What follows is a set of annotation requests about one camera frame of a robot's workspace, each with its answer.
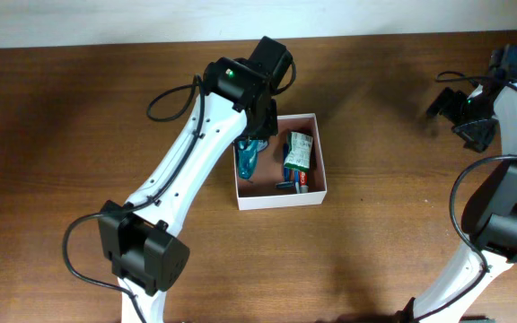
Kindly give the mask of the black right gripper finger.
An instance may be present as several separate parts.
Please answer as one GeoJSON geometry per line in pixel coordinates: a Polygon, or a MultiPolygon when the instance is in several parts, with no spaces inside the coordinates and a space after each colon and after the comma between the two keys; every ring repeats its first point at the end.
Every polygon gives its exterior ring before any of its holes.
{"type": "Polygon", "coordinates": [[[467,96],[462,91],[444,88],[426,111],[429,118],[439,115],[444,116],[451,122],[460,122],[463,115],[463,105],[467,96]]]}
{"type": "Polygon", "coordinates": [[[463,147],[476,153],[483,153],[493,142],[497,129],[497,121],[479,119],[457,125],[452,132],[464,141],[463,147]]]}

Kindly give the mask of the teal Listerine mouthwash bottle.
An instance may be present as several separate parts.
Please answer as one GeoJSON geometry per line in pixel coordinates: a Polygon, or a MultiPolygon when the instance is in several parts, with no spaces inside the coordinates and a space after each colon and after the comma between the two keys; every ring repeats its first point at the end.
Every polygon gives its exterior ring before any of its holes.
{"type": "Polygon", "coordinates": [[[268,147],[268,140],[242,140],[236,144],[237,173],[241,179],[250,179],[257,167],[258,154],[268,147]]]}

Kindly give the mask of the green white tissue packet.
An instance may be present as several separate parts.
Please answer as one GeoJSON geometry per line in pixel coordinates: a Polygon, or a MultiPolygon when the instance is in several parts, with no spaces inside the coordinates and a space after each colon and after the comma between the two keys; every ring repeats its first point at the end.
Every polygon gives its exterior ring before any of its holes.
{"type": "Polygon", "coordinates": [[[311,149],[313,137],[299,132],[290,132],[287,136],[289,146],[284,166],[292,170],[306,172],[311,166],[311,149]]]}

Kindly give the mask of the blue white toothbrush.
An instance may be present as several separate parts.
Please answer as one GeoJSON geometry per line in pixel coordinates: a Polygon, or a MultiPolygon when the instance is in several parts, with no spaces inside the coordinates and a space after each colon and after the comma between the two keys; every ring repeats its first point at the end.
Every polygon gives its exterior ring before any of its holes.
{"type": "Polygon", "coordinates": [[[294,170],[294,187],[295,187],[296,194],[301,193],[300,177],[301,177],[301,172],[299,170],[294,170]]]}

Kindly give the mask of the blue disposable razor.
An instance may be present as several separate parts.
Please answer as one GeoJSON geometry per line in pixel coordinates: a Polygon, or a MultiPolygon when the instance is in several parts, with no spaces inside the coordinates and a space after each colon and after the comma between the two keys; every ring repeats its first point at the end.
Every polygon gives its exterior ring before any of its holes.
{"type": "MultiPolygon", "coordinates": [[[[284,144],[283,145],[283,161],[285,161],[286,157],[289,153],[289,145],[284,144]]],[[[283,166],[283,180],[279,183],[276,183],[277,189],[287,189],[287,188],[293,188],[294,187],[294,181],[291,179],[291,170],[285,166],[283,166]]]]}

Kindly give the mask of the pink cardboard box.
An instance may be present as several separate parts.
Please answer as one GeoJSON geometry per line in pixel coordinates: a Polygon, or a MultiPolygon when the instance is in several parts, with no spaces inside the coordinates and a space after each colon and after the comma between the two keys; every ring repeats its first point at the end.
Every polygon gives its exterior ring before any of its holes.
{"type": "Polygon", "coordinates": [[[320,145],[317,117],[313,113],[283,115],[277,118],[278,135],[268,140],[268,147],[258,153],[257,167],[250,179],[235,178],[238,208],[241,211],[278,207],[319,205],[327,194],[325,164],[320,145]],[[296,131],[313,138],[311,167],[307,171],[307,190],[280,188],[285,181],[283,158],[287,134],[296,131]]]}

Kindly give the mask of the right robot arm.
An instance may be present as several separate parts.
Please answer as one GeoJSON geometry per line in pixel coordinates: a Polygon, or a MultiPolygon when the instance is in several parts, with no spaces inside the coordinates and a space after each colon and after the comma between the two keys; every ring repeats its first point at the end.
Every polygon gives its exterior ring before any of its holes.
{"type": "Polygon", "coordinates": [[[426,115],[447,118],[465,148],[477,153],[499,136],[501,152],[456,178],[449,214],[460,246],[435,282],[396,314],[397,322],[462,322],[481,293],[517,264],[517,46],[494,50],[484,75],[444,71],[436,80],[468,82],[474,90],[444,88],[426,115]]]}

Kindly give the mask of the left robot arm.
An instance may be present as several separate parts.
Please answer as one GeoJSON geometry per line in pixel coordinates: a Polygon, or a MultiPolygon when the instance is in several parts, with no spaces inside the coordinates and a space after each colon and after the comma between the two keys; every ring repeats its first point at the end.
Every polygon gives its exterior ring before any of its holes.
{"type": "Polygon", "coordinates": [[[193,110],[161,163],[125,204],[102,207],[101,246],[124,294],[122,321],[162,321],[166,292],[188,261],[179,235],[198,190],[231,144],[276,134],[274,98],[294,71],[292,54],[269,37],[248,58],[210,63],[189,85],[193,110]]]}

